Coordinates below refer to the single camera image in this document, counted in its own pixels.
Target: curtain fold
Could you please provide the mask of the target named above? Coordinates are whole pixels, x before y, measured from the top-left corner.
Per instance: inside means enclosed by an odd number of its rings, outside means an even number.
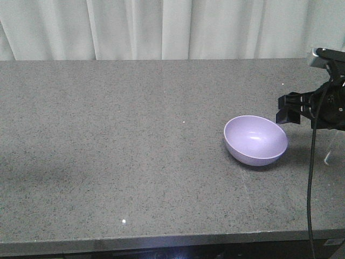
[[[305,57],[345,50],[343,0],[0,0],[0,60]]]

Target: gray countertop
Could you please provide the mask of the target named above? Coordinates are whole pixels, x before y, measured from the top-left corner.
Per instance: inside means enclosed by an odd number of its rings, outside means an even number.
[[[0,62],[0,256],[307,239],[310,122],[250,167],[226,150],[238,115],[275,121],[277,98],[314,91],[304,59]],[[339,138],[345,146],[345,138]],[[315,238],[345,237],[345,156],[323,162]]]

